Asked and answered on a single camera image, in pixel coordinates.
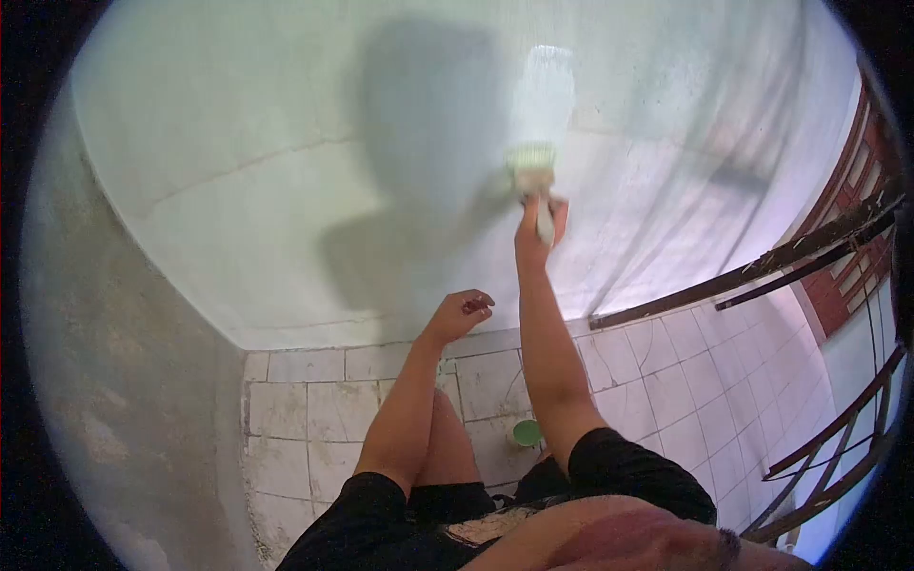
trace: right hand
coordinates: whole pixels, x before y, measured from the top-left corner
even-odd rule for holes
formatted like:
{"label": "right hand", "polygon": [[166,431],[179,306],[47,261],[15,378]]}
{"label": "right hand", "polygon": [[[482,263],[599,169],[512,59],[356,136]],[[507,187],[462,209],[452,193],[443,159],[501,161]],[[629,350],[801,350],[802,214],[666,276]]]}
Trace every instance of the right hand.
{"label": "right hand", "polygon": [[515,234],[515,261],[517,271],[542,270],[546,267],[549,252],[565,236],[565,226],[569,218],[569,203],[557,198],[549,199],[549,212],[556,227],[556,237],[552,248],[544,244],[537,234],[537,209],[540,195],[528,195],[524,203],[524,217]]}

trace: person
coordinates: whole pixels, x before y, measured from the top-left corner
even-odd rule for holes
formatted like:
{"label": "person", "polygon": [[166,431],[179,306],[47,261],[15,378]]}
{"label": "person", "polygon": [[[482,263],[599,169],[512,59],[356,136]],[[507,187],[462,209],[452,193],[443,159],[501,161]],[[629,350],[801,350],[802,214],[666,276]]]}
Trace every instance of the person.
{"label": "person", "polygon": [[[478,290],[444,298],[336,501],[292,545],[297,569],[805,569],[714,526],[714,503],[674,462],[630,442],[594,406],[546,272],[528,198],[515,236],[530,402],[547,452],[496,509],[452,403],[435,388],[445,345],[492,315]],[[568,204],[550,201],[558,243]]]}

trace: hand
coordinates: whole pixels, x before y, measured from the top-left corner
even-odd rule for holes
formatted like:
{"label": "hand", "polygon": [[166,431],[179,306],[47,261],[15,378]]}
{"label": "hand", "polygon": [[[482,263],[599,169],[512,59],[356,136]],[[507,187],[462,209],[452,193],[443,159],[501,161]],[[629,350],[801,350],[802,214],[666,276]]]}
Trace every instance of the hand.
{"label": "hand", "polygon": [[492,317],[489,309],[492,305],[495,305],[492,298],[479,290],[451,293],[438,306],[420,337],[443,349],[444,345],[469,333],[476,324]]}
{"label": "hand", "polygon": [[[546,258],[552,250],[539,239],[537,234],[537,209],[540,195],[528,195],[524,203],[524,218],[520,221],[515,234],[515,260],[517,271],[542,270],[546,267]],[[556,198],[549,199],[549,212],[556,227],[553,248],[565,236],[565,226],[569,219],[569,203]]]}

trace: gray concrete wall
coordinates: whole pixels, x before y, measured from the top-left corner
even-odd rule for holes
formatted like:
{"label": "gray concrete wall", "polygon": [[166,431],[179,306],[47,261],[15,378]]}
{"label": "gray concrete wall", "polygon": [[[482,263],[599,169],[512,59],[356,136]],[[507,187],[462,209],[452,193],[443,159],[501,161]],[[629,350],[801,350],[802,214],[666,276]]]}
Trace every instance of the gray concrete wall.
{"label": "gray concrete wall", "polygon": [[240,470],[243,353],[146,259],[92,172],[66,85],[23,227],[32,382],[80,501],[131,569],[259,567]]}

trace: left hand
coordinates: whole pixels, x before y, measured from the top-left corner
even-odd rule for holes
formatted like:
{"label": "left hand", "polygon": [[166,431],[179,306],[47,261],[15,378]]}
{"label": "left hand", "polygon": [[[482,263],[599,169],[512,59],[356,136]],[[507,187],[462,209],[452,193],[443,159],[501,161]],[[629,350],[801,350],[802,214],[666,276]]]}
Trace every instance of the left hand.
{"label": "left hand", "polygon": [[470,332],[478,323],[492,317],[495,305],[489,294],[479,290],[458,291],[448,294],[425,326],[422,337],[443,348]]}

